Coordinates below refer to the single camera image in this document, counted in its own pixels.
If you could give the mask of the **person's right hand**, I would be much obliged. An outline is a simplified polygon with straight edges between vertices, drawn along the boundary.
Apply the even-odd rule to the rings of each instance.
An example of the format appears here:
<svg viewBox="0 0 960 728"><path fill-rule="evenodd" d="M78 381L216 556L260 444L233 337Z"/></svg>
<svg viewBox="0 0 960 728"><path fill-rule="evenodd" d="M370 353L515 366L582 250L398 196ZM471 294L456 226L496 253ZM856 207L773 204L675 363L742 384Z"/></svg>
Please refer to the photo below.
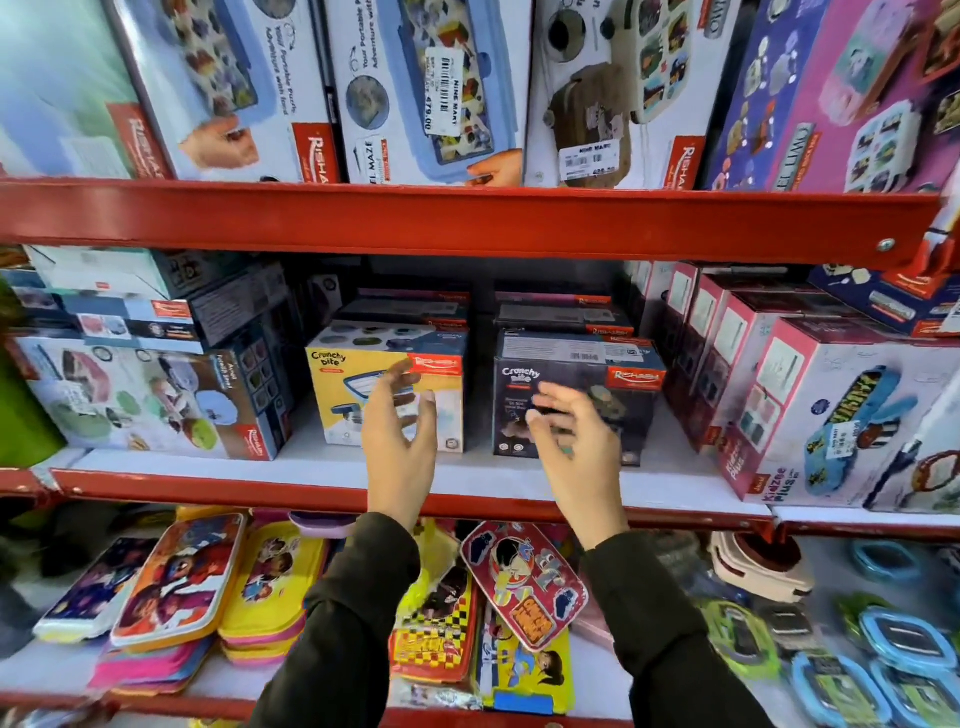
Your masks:
<svg viewBox="0 0 960 728"><path fill-rule="evenodd" d="M550 415L558 464L544 466L558 509L586 551L629 530L620 488L621 443L590 397L551 382L538 384L533 409Z"/></svg>

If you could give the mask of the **person's left hand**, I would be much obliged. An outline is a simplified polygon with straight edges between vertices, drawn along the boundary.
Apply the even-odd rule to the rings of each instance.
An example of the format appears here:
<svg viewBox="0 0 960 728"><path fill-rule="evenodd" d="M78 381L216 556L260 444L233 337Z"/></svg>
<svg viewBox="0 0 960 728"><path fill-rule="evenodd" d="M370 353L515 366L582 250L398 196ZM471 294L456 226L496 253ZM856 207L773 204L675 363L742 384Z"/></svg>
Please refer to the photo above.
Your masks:
<svg viewBox="0 0 960 728"><path fill-rule="evenodd" d="M421 394L402 394L420 380L410 360L393 364L370 392L362 429L367 511L388 516L409 532L421 516L436 473L437 456L423 459L414 452Z"/></svg>

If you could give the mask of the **person's left forearm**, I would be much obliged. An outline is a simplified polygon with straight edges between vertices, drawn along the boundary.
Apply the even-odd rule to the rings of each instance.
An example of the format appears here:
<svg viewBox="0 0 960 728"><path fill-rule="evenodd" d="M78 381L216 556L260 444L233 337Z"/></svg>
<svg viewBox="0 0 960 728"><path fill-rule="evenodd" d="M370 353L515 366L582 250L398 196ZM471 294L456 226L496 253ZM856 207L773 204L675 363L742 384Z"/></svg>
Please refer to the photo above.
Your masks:
<svg viewBox="0 0 960 728"><path fill-rule="evenodd" d="M367 513L310 589L296 644L246 728L378 728L390 689L389 639L421 560L409 530Z"/></svg>

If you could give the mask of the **person's right forearm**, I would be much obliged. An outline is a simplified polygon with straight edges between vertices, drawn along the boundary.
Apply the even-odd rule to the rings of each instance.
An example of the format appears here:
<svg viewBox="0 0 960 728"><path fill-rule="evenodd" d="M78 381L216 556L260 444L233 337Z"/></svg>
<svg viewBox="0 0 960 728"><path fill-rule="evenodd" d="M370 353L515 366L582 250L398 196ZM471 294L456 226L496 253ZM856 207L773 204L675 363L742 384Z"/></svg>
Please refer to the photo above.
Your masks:
<svg viewBox="0 0 960 728"><path fill-rule="evenodd" d="M576 531L591 597L630 674L634 728L775 728L638 530Z"/></svg>

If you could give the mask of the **dark navy lunch box carton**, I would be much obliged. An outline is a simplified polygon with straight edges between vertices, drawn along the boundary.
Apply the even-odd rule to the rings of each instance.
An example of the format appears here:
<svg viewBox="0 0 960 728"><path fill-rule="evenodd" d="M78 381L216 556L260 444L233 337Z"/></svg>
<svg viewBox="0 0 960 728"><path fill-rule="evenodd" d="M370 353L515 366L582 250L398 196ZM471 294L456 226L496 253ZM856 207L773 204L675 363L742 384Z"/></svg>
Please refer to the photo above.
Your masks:
<svg viewBox="0 0 960 728"><path fill-rule="evenodd" d="M525 420L542 383L587 394L621 440L624 466L642 464L667 368L653 342L636 337L503 329L493 358L492 453L536 459Z"/></svg>

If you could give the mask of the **yellow lunch box carton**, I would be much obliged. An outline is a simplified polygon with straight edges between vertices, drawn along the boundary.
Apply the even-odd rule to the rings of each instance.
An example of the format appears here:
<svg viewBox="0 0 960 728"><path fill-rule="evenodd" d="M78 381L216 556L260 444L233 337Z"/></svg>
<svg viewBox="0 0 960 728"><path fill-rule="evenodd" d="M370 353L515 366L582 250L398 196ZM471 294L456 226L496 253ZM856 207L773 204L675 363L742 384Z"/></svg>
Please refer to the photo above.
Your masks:
<svg viewBox="0 0 960 728"><path fill-rule="evenodd" d="M326 443L359 446L371 394L397 363L417 381L399 389L413 400L398 416L417 414L420 395L432 391L438 407L438 451L465 449L464 388L469 334L431 324L334 320L306 346Z"/></svg>

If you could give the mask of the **dark flat carton red label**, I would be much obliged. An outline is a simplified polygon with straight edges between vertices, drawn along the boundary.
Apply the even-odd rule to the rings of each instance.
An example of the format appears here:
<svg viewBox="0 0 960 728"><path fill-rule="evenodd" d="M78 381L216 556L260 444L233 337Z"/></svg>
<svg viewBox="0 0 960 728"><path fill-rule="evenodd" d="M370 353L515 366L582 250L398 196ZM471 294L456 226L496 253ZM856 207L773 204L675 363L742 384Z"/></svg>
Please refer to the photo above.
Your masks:
<svg viewBox="0 0 960 728"><path fill-rule="evenodd" d="M494 300L494 324L501 330L613 336L637 333L608 293L507 289L496 290Z"/></svg>
<svg viewBox="0 0 960 728"><path fill-rule="evenodd" d="M359 296L331 317L331 323L432 326L444 332L467 332L471 320L469 308L460 301L422 297Z"/></svg>

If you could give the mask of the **plain yellow pencil case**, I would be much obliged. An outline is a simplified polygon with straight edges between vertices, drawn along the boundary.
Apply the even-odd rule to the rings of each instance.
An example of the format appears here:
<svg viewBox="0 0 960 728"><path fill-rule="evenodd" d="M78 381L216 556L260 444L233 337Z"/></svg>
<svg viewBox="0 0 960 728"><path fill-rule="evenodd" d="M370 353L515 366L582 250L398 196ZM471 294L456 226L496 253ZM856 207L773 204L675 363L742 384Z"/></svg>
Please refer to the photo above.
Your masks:
<svg viewBox="0 0 960 728"><path fill-rule="evenodd" d="M414 541L420 564L419 575L399 602L397 623L410 618L426 604L460 555L460 541L432 517L419 520L414 527Z"/></svg>

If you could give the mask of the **purple pencil case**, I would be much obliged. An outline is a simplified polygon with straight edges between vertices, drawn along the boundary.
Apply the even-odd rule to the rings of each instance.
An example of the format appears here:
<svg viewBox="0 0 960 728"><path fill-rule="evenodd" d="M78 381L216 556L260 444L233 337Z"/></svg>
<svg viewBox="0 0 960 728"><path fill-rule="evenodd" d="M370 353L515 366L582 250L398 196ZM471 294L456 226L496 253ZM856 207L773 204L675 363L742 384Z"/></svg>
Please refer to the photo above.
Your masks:
<svg viewBox="0 0 960 728"><path fill-rule="evenodd" d="M358 516L291 511L289 520L306 538L339 541L353 533Z"/></svg>

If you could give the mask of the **red cartoon pencil case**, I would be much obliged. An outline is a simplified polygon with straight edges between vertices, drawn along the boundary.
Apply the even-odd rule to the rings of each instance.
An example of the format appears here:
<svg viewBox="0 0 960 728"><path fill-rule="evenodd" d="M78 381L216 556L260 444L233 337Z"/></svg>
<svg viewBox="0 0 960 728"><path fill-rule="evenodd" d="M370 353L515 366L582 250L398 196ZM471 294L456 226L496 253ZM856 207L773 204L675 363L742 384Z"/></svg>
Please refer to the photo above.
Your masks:
<svg viewBox="0 0 960 728"><path fill-rule="evenodd" d="M585 583L532 523L483 521L460 553L494 612L530 652L547 650L591 603Z"/></svg>

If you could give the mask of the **red metal shelf rack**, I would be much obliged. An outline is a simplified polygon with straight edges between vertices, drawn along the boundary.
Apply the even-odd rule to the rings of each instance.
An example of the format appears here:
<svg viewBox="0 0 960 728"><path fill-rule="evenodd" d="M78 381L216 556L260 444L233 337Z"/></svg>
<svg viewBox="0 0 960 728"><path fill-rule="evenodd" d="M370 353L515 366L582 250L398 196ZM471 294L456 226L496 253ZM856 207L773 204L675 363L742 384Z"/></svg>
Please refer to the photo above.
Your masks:
<svg viewBox="0 0 960 728"><path fill-rule="evenodd" d="M360 184L214 183L169 179L114 180L79 177L0 178L0 242L49 246L143 247L272 253L330 253L371 256L467 257L739 263L850 263L877 270L916 269L930 260L960 271L954 242L935 250L922 240L941 209L939 193L820 195L708 191L617 191L568 188L440 187ZM174 503L225 494L228 504L264 505L254 496L282 495L295 508L354 511L359 494L322 483L284 484L269 491L252 476L215 486L197 476L175 491L172 477L118 476L122 488L78 491L76 498L125 500L131 493ZM681 496L689 516L669 515L666 506L628 506L639 528L759 528L768 539L785 535L870 536L960 543L960 516L867 513L794 508L786 525L773 516L721 515L705 486L693 505L681 485L647 488L646 495ZM210 664L179 695L82 694L81 655L38 656L28 649L0 662L9 680L37 678L39 691L0 688L0 708L66 711L93 706L109 715L131 712L167 718L246 721L254 699L198 692L223 678L239 688L252 672L228 674ZM459 728L627 728L626 719L537 717L533 714L464 710L389 709L388 728L419 725Z"/></svg>

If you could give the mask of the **yellow checkered pencil case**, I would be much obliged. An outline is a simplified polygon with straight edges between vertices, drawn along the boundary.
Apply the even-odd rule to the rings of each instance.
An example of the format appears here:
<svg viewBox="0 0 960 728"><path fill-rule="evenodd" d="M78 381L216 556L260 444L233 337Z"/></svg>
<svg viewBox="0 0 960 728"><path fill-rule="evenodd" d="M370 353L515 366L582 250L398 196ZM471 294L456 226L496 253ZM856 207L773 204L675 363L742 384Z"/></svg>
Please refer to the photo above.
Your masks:
<svg viewBox="0 0 960 728"><path fill-rule="evenodd" d="M464 682L474 662L483 595L461 559L390 635L390 672L419 683Z"/></svg>

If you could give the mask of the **yellow blue cartoon pencil case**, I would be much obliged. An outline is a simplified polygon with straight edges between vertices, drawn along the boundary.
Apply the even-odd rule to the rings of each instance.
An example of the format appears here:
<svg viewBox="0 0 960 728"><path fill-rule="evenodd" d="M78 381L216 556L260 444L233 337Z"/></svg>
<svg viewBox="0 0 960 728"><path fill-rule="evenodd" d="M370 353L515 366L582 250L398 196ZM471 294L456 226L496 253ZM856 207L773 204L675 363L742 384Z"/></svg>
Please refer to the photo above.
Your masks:
<svg viewBox="0 0 960 728"><path fill-rule="evenodd" d="M486 709L542 716L575 707L570 631L531 652L497 614L484 607L471 682Z"/></svg>

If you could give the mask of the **beige lunch box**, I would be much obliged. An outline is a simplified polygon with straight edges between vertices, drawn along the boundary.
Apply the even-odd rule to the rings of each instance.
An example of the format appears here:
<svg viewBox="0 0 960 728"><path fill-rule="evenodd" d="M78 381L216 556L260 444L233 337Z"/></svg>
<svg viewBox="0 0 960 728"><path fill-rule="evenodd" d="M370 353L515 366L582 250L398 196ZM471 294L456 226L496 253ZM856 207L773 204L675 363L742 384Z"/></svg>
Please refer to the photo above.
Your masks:
<svg viewBox="0 0 960 728"><path fill-rule="evenodd" d="M762 600L798 603L815 587L810 561L792 537L768 542L754 533L715 531L708 554L717 577Z"/></svg>

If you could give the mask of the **row of pink white cartons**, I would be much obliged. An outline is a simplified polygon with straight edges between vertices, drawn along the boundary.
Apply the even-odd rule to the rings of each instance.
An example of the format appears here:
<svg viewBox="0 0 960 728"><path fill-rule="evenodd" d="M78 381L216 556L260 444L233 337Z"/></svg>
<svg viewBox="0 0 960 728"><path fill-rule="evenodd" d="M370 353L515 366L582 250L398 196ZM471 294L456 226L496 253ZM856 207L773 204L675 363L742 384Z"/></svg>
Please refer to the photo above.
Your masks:
<svg viewBox="0 0 960 728"><path fill-rule="evenodd" d="M960 340L885 328L774 268L641 262L641 330L695 455L745 503L868 507L960 374Z"/></svg>

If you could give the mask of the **large white lunch set carton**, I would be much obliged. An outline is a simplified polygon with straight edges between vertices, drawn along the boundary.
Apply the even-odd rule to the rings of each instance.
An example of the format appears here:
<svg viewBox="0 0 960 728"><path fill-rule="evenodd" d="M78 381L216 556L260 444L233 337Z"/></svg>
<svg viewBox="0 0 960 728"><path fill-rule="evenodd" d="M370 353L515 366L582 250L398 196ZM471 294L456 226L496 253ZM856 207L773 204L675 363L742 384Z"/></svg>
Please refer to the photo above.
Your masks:
<svg viewBox="0 0 960 728"><path fill-rule="evenodd" d="M272 461L293 435L295 400L266 315L202 354L92 345L57 328L14 329L3 343L73 447Z"/></svg>

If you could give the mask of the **orange cartoon pencil case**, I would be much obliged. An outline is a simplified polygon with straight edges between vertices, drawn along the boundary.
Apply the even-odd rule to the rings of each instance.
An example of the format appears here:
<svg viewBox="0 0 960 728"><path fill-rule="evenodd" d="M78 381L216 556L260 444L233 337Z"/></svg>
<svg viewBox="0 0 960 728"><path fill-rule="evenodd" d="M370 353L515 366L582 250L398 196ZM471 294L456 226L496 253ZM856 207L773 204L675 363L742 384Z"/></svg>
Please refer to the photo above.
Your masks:
<svg viewBox="0 0 960 728"><path fill-rule="evenodd" d="M234 585L249 523L247 513L231 512L172 524L134 579L110 645L144 653L212 635Z"/></svg>

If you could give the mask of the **dark blue flat carton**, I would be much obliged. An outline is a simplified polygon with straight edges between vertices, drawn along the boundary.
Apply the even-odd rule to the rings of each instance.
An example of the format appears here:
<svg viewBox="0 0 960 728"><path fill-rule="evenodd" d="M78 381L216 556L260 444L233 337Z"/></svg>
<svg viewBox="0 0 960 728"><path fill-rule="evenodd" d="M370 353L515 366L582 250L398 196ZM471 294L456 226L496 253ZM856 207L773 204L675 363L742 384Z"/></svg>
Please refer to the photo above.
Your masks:
<svg viewBox="0 0 960 728"><path fill-rule="evenodd" d="M282 263L245 272L182 298L55 292L28 268L0 269L0 329L158 353L206 354L289 294Z"/></svg>

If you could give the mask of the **grey lunch box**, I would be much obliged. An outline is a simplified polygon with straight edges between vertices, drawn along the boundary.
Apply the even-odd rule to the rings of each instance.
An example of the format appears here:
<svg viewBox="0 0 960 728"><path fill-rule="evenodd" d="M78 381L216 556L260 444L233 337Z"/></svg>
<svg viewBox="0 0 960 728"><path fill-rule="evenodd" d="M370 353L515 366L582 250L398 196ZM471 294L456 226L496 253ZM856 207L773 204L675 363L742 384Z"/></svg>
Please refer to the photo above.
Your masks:
<svg viewBox="0 0 960 728"><path fill-rule="evenodd" d="M801 603L765 602L755 613L769 631L776 654L787 663L801 652L828 652L821 625Z"/></svg>

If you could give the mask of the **white carton blue lunch box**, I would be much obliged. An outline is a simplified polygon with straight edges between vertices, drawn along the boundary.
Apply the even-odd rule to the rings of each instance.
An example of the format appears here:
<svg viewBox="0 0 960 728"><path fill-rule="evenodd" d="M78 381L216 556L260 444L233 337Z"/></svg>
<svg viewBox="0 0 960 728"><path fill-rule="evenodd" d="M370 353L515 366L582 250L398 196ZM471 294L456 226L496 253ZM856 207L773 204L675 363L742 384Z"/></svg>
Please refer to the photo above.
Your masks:
<svg viewBox="0 0 960 728"><path fill-rule="evenodd" d="M346 176L520 188L535 0L318 0Z"/></svg>
<svg viewBox="0 0 960 728"><path fill-rule="evenodd" d="M179 181L341 183L314 0L102 0Z"/></svg>

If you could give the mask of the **white carton brown lunch box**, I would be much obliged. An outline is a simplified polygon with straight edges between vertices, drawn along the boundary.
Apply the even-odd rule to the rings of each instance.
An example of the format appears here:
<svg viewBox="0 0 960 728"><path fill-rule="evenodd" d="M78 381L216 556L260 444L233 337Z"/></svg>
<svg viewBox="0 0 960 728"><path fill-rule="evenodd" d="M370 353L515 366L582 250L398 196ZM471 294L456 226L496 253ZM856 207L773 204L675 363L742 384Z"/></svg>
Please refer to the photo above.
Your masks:
<svg viewBox="0 0 960 728"><path fill-rule="evenodd" d="M742 0L536 0L527 188L692 190Z"/></svg>

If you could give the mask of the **flat white carton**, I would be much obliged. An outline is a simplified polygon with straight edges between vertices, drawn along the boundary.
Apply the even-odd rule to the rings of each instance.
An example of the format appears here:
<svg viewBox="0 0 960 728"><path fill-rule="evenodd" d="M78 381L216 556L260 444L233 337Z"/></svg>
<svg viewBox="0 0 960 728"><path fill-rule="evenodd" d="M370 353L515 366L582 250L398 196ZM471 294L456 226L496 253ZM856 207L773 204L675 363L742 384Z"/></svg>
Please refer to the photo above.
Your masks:
<svg viewBox="0 0 960 728"><path fill-rule="evenodd" d="M250 267L244 252L32 246L23 250L42 282L57 293L101 293L178 300Z"/></svg>

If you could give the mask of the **small green lunch box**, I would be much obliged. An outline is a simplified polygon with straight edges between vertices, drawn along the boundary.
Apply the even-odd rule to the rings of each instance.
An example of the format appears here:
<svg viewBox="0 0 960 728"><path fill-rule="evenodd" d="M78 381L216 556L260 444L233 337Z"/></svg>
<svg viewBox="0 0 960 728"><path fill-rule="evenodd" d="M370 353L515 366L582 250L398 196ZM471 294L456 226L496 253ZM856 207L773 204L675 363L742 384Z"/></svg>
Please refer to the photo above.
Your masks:
<svg viewBox="0 0 960 728"><path fill-rule="evenodd" d="M870 591L841 592L834 596L833 607L843 623L846 636L859 648L870 649L869 638L865 636L860 618L869 609L896 610L896 605L884 597Z"/></svg>

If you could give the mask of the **stack of pink pencil cases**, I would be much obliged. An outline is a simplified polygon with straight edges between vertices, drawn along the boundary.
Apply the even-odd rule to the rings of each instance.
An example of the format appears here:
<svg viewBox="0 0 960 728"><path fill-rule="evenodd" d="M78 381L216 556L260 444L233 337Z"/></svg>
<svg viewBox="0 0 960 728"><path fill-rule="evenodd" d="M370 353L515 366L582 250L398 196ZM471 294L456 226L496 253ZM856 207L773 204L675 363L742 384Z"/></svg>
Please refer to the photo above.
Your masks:
<svg viewBox="0 0 960 728"><path fill-rule="evenodd" d="M99 655L86 687L125 695L174 695L198 674L219 642L216 636L159 650L132 652L107 647Z"/></svg>

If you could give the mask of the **navy blue carton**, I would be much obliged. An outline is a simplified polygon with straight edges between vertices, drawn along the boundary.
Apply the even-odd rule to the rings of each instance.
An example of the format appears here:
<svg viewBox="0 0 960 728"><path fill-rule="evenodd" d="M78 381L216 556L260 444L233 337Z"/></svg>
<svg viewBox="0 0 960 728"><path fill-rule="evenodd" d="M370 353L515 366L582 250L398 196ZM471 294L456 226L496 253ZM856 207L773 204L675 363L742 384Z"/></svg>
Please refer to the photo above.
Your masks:
<svg viewBox="0 0 960 728"><path fill-rule="evenodd" d="M960 273L912 276L818 265L807 281L902 336L960 337Z"/></svg>

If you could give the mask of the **blue rimmed lunch box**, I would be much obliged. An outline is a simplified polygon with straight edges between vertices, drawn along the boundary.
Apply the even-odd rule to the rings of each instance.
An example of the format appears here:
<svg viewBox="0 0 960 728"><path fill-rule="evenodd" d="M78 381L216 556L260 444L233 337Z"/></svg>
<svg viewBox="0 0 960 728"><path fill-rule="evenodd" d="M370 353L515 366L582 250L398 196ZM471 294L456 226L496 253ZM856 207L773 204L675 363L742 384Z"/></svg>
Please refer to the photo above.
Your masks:
<svg viewBox="0 0 960 728"><path fill-rule="evenodd" d="M925 619L871 606L859 614L858 625L873 655L901 673L938 678L960 667L953 644Z"/></svg>
<svg viewBox="0 0 960 728"><path fill-rule="evenodd" d="M869 672L891 706L896 728L960 728L960 678L952 672L921 676L877 659Z"/></svg>
<svg viewBox="0 0 960 728"><path fill-rule="evenodd" d="M894 540L853 540L849 556L862 577L877 583L910 583L923 574L914 550Z"/></svg>
<svg viewBox="0 0 960 728"><path fill-rule="evenodd" d="M798 651L789 666L798 703L819 728L890 728L893 710L867 670L825 650Z"/></svg>

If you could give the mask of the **dark cartoon pencil case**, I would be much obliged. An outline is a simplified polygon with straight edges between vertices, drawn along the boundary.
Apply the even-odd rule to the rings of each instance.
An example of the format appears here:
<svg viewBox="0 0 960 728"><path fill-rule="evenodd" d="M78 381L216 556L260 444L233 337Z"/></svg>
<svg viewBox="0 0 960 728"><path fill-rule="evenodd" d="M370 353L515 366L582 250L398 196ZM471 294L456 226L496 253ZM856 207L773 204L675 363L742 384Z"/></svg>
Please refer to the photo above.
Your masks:
<svg viewBox="0 0 960 728"><path fill-rule="evenodd" d="M116 538L33 626L36 639L76 645L109 633L159 538Z"/></svg>

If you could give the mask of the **white carton brown print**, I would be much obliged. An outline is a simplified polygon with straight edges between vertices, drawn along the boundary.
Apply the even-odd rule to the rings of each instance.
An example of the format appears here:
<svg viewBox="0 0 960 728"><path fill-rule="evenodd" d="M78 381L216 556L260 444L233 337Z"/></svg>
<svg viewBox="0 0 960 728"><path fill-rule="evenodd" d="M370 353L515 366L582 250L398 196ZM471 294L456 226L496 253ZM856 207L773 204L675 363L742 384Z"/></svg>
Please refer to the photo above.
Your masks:
<svg viewBox="0 0 960 728"><path fill-rule="evenodd" d="M960 370L863 505L875 512L960 515Z"/></svg>

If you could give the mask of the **green plastic item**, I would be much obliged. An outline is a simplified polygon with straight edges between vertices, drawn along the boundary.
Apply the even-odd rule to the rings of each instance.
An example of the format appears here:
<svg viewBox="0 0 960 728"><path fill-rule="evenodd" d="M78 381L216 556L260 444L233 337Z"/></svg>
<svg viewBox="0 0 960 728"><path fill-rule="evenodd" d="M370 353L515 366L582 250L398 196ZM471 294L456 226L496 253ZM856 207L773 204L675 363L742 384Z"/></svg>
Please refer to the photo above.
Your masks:
<svg viewBox="0 0 960 728"><path fill-rule="evenodd" d="M29 469L66 447L8 350L17 321L13 301L0 295L0 469Z"/></svg>

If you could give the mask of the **purple pink lunch box carton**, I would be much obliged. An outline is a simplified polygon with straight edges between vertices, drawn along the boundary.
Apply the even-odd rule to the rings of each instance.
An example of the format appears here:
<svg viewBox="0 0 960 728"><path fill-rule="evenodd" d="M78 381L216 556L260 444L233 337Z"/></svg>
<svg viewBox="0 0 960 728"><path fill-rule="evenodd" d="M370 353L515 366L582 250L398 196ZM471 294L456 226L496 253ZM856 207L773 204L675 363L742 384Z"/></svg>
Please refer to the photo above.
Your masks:
<svg viewBox="0 0 960 728"><path fill-rule="evenodd" d="M940 192L960 162L960 0L760 0L714 191Z"/></svg>

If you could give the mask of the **pale green blue carton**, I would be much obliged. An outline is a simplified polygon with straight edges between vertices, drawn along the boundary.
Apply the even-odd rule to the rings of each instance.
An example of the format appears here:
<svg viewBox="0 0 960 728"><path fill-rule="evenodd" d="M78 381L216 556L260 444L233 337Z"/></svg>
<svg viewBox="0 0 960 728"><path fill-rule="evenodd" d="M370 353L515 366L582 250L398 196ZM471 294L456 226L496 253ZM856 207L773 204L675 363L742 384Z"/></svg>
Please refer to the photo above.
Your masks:
<svg viewBox="0 0 960 728"><path fill-rule="evenodd" d="M173 179L101 0L0 0L0 179Z"/></svg>

